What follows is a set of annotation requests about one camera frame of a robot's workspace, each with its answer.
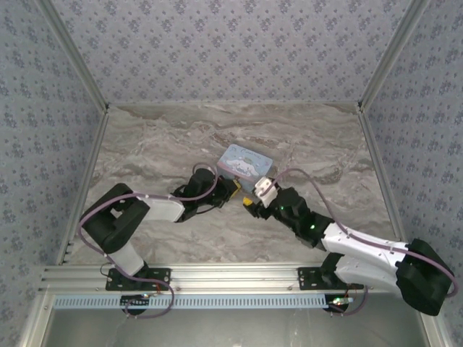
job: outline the marble tabletop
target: marble tabletop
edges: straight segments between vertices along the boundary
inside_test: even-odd
[[[272,158],[272,174],[306,170],[344,224],[396,239],[355,107],[347,104],[110,107],[85,206],[119,182],[139,192],[173,192],[195,163],[216,163],[232,143]],[[309,208],[327,213],[304,177],[290,174],[281,185],[294,186]],[[325,252],[307,248],[273,218],[248,214],[243,197],[185,223],[145,220],[132,243],[150,263],[323,261]],[[69,262],[102,264],[104,258],[76,239]]]

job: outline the cable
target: cable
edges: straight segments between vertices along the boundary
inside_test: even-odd
[[[357,300],[357,288],[355,286],[352,286],[355,290],[355,296],[354,296],[354,301]]]
[[[108,276],[109,273],[108,273],[108,275],[103,273],[103,266],[105,266],[105,265],[111,265],[111,263],[110,262],[105,262],[104,264],[101,264],[101,266],[100,266],[100,274],[103,275],[104,277],[109,278],[109,276]]]
[[[448,271],[444,266],[442,266],[441,264],[439,264],[438,262],[435,262],[434,260],[432,259],[429,259],[427,257],[424,257],[422,256],[421,254],[418,254],[418,253],[415,253],[415,252],[411,252],[411,251],[407,251],[405,249],[400,249],[400,248],[396,248],[396,247],[388,247],[388,246],[384,246],[382,244],[377,244],[376,242],[373,242],[373,241],[369,241],[369,240],[365,240],[365,239],[362,239],[361,237],[353,234],[353,233],[350,233],[348,232],[348,230],[346,229],[345,226],[343,226],[341,224],[341,222],[339,221],[339,219],[336,217],[336,214],[334,213],[333,209],[331,208],[331,204],[328,202],[328,200],[326,199],[325,195],[322,193],[322,191],[320,190],[320,188],[318,187],[318,185],[316,184],[315,180],[307,173],[305,172],[304,170],[302,170],[301,168],[287,168],[286,170],[284,170],[283,172],[279,173],[278,176],[273,180],[272,184],[267,188],[267,190],[265,190],[262,195],[265,195],[268,193],[268,191],[271,189],[271,187],[273,187],[276,182],[278,182],[283,176],[286,176],[289,172],[291,171],[297,171],[297,172],[300,172],[301,174],[303,174],[305,177],[307,177],[307,179],[309,180],[309,182],[313,185],[313,187],[315,188],[315,190],[317,191],[318,195],[320,195],[320,198],[323,200],[323,203],[325,204],[326,206],[326,209],[328,210],[329,214],[331,215],[331,217],[333,218],[334,222],[337,224],[337,226],[348,236],[352,237],[354,240],[358,241],[358,242],[361,242],[363,244],[366,244],[368,246],[372,246],[372,247],[376,247],[376,248],[379,248],[379,249],[385,249],[385,250],[388,250],[390,252],[398,252],[398,253],[402,253],[402,254],[405,254],[405,255],[409,255],[411,257],[414,257],[414,258],[417,258],[419,260],[422,260],[423,262],[426,262],[428,263],[429,265],[432,265],[433,267],[437,268],[438,270],[440,270],[442,273],[444,273],[450,280],[451,282],[453,283],[454,285],[454,290],[451,291],[450,293],[448,293],[446,295],[447,298],[451,298],[452,296],[456,296],[456,294],[458,293],[459,291],[459,285],[456,281],[456,278],[455,276],[452,275],[452,273],[450,271]]]
[[[339,307],[336,307],[334,305],[329,305],[330,308],[332,309],[335,309],[337,311],[340,311],[341,313],[335,313],[335,315],[337,316],[352,316],[353,314],[356,314],[358,313],[364,306],[365,304],[367,303],[367,300],[368,300],[368,286],[365,286],[365,291],[364,291],[364,295],[363,295],[363,299],[362,299],[362,302],[360,303],[360,305],[358,306],[358,308],[356,309],[353,309],[351,312],[347,312],[345,313],[342,309],[340,309]]]
[[[87,247],[90,247],[91,249],[93,249],[95,252],[103,255],[112,265],[114,265],[114,267],[125,278],[128,278],[130,280],[134,280],[134,281],[138,281],[138,282],[156,283],[158,285],[162,285],[162,286],[167,287],[167,289],[171,292],[171,294],[172,294],[171,301],[169,302],[169,305],[167,306],[167,308],[165,308],[163,311],[161,311],[161,312],[159,312],[157,314],[149,314],[149,315],[143,315],[143,316],[133,316],[133,315],[129,314],[127,310],[125,310],[125,312],[127,314],[127,317],[146,320],[146,319],[150,319],[150,318],[157,318],[157,317],[160,317],[160,316],[164,316],[167,312],[169,312],[171,310],[172,306],[174,305],[174,300],[175,300],[174,289],[167,282],[164,282],[163,280],[156,280],[155,278],[138,278],[138,277],[134,277],[134,276],[131,276],[128,273],[126,273],[123,269],[121,269],[116,264],[116,262],[109,255],[107,255],[101,249],[99,249],[96,246],[93,246],[89,241],[87,241],[87,239],[82,234],[83,225],[90,218],[92,218],[96,213],[100,212],[101,210],[107,208],[108,206],[111,206],[115,202],[125,200],[125,199],[129,199],[131,197],[144,197],[144,198],[151,198],[151,199],[176,200],[176,201],[195,201],[195,200],[199,200],[199,199],[202,199],[204,197],[207,197],[216,188],[217,181],[218,181],[217,169],[215,167],[213,167],[213,166],[208,165],[207,163],[197,163],[197,164],[195,164],[193,166],[193,170],[192,170],[193,173],[196,172],[196,169],[199,166],[205,166],[206,168],[208,168],[209,170],[211,170],[214,173],[214,182],[213,182],[212,186],[209,188],[209,190],[207,192],[205,192],[205,193],[203,193],[203,194],[201,194],[201,195],[199,195],[197,197],[172,197],[172,196],[164,196],[164,195],[157,195],[157,194],[143,194],[143,193],[138,193],[138,192],[133,192],[133,193],[130,193],[130,194],[124,194],[124,195],[121,195],[119,197],[115,197],[113,199],[110,199],[110,200],[104,202],[103,204],[99,205],[98,207],[96,207],[94,210],[91,210],[87,215],[85,215],[80,220],[79,225],[77,226],[77,235],[79,235],[82,242]]]
[[[212,211],[214,208],[216,208],[216,206],[210,207],[207,210],[204,210],[204,211],[201,211],[201,212],[196,212],[196,215],[202,215],[203,213]]]

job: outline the wall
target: wall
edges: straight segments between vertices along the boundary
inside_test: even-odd
[[[110,103],[360,99],[408,0],[54,0]]]
[[[432,1],[368,111],[405,231],[463,285],[463,3]],[[463,346],[463,294],[445,305]]]
[[[16,346],[99,116],[33,0],[2,0],[0,33],[0,346]]]

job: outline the purple cable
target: purple cable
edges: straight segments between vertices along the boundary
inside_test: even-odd
[[[418,254],[418,253],[415,253],[415,252],[411,252],[411,251],[407,251],[405,249],[400,249],[400,248],[395,248],[395,247],[388,247],[388,246],[384,246],[382,244],[377,244],[376,242],[372,242],[372,241],[369,241],[369,240],[365,240],[365,239],[362,239],[361,237],[357,236],[357,235],[354,235],[350,232],[348,232],[348,230],[346,229],[345,226],[343,226],[341,224],[341,222],[339,221],[339,219],[336,217],[336,214],[334,213],[333,209],[331,208],[331,204],[328,202],[328,200],[326,199],[325,195],[322,193],[322,191],[320,190],[320,188],[318,187],[318,185],[316,184],[315,180],[307,173],[305,172],[304,170],[302,170],[301,168],[287,168],[286,170],[284,170],[283,172],[281,172],[272,182],[272,184],[269,186],[269,188],[267,188],[267,190],[264,191],[263,195],[267,194],[268,191],[271,189],[271,187],[273,187],[275,185],[276,182],[278,182],[283,176],[286,176],[289,172],[291,171],[297,171],[297,172],[300,172],[301,174],[303,174],[305,177],[307,177],[307,179],[309,180],[309,182],[313,185],[313,187],[315,188],[315,190],[317,191],[318,195],[320,195],[320,198],[323,200],[323,203],[325,204],[326,206],[326,209],[328,210],[329,214],[331,215],[331,217],[333,218],[334,222],[337,224],[337,226],[346,234],[346,235],[349,235],[350,237],[352,237],[354,240],[357,240],[358,242],[361,242],[363,244],[367,244],[368,246],[372,246],[372,247],[376,247],[376,248],[379,248],[379,249],[385,249],[385,250],[388,250],[388,251],[391,251],[391,252],[398,252],[398,253],[402,253],[402,254],[405,254],[405,255],[409,255],[411,257],[414,257],[414,258],[417,258],[419,260],[422,260],[423,262],[426,262],[428,263],[429,265],[432,265],[433,267],[437,268],[438,270],[440,270],[441,272],[443,272],[450,280],[451,282],[453,283],[454,285],[454,290],[451,291],[450,293],[448,293],[446,295],[447,298],[451,298],[452,296],[456,296],[456,294],[458,293],[458,290],[459,290],[459,285],[456,281],[456,278],[455,276],[452,275],[452,273],[450,271],[448,271],[444,266],[442,266],[441,264],[439,264],[438,262],[435,262],[434,260],[432,259],[429,259],[427,257],[424,257],[422,256],[421,254]]]
[[[164,282],[163,280],[156,280],[154,278],[138,278],[138,277],[134,277],[134,276],[131,276],[129,275],[128,273],[126,273],[123,269],[121,269],[119,266],[117,266],[117,264],[115,263],[115,261],[113,261],[111,259],[110,256],[108,256],[107,254],[105,254],[101,249],[99,249],[98,247],[95,247],[93,246],[89,241],[87,241],[87,239],[85,239],[85,237],[83,236],[82,234],[82,227],[83,225],[90,219],[92,218],[96,213],[100,212],[101,210],[103,210],[104,208],[114,204],[115,202],[118,202],[118,201],[121,201],[121,200],[125,200],[125,199],[129,199],[131,197],[148,197],[148,198],[151,198],[151,199],[160,199],[160,200],[176,200],[176,201],[195,201],[195,200],[199,200],[199,199],[202,199],[206,196],[208,196],[215,188],[216,188],[216,185],[217,185],[217,181],[218,181],[218,174],[217,174],[217,170],[215,167],[212,167],[212,166],[209,166],[207,163],[197,163],[193,166],[193,173],[196,172],[196,168],[198,166],[206,166],[207,168],[209,168],[213,173],[214,173],[214,182],[212,184],[212,186],[209,188],[209,190],[207,192],[205,192],[204,194],[201,194],[197,197],[167,197],[167,196],[164,196],[164,195],[157,195],[157,194],[143,194],[143,193],[137,193],[137,192],[133,192],[133,193],[130,193],[130,194],[125,194],[125,195],[121,195],[120,197],[115,197],[113,199],[110,199],[108,201],[106,201],[105,203],[99,205],[97,208],[95,208],[94,210],[91,210],[84,218],[82,218],[79,222],[79,225],[77,227],[77,235],[79,235],[80,239],[82,240],[82,242],[90,247],[91,249],[93,249],[95,252],[103,255],[112,265],[114,265],[114,267],[126,278],[129,278],[130,280],[136,280],[138,282],[150,282],[150,283],[156,283],[156,284],[161,284],[162,286],[165,286],[168,288],[168,290],[171,292],[172,294],[172,298],[171,298],[171,301],[169,302],[169,305],[167,306],[167,308],[165,308],[163,311],[157,313],[157,314],[149,314],[149,315],[143,315],[143,316],[133,316],[131,314],[129,314],[128,312],[128,306],[129,304],[131,303],[131,301],[129,301],[124,309],[125,313],[127,314],[128,317],[133,317],[133,318],[136,318],[136,319],[139,319],[139,320],[146,320],[146,319],[150,319],[150,318],[156,318],[156,317],[160,317],[160,316],[164,316],[167,312],[169,312],[172,308],[172,306],[174,305],[174,300],[175,300],[175,293],[174,293],[174,289],[167,283],[167,282]]]

